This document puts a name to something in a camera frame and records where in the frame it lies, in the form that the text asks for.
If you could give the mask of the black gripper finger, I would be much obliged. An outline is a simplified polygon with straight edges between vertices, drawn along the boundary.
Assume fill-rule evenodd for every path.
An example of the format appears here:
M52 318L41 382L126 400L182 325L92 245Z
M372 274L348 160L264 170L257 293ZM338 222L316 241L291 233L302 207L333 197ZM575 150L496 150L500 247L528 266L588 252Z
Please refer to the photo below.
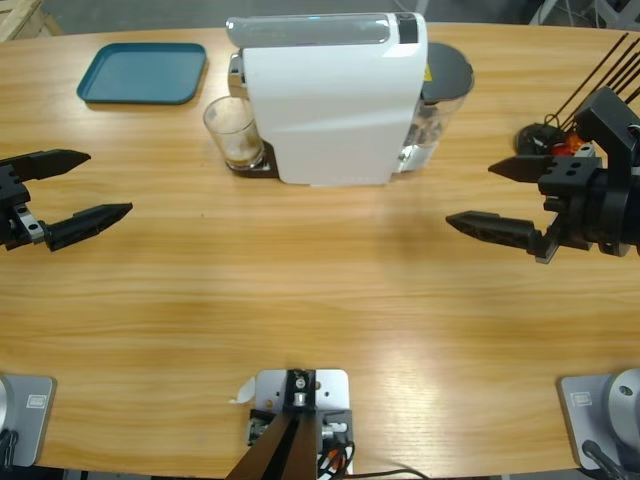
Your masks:
M449 215L446 222L459 232L486 243L525 250L534 255L544 246L542 233L532 221L496 213L465 211Z
M43 223L44 241L51 252L99 235L122 220L133 209L132 203L103 204L74 213L70 218Z
M537 183L553 161L552 155L515 155L490 165L488 171L516 182Z
M5 158L1 166L10 166L21 181L43 180L65 174L90 158L76 150L53 149Z

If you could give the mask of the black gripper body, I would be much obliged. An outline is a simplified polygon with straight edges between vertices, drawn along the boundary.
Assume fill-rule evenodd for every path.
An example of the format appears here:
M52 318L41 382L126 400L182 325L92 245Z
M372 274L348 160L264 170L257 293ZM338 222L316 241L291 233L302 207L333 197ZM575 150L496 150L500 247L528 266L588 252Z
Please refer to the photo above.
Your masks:
M547 230L535 232L534 256L549 262L561 246L622 257L639 248L639 166L597 157L544 156L539 192L555 214Z
M27 207L31 200L24 183L46 177L39 164L1 166L1 245L7 251L48 241L47 228Z

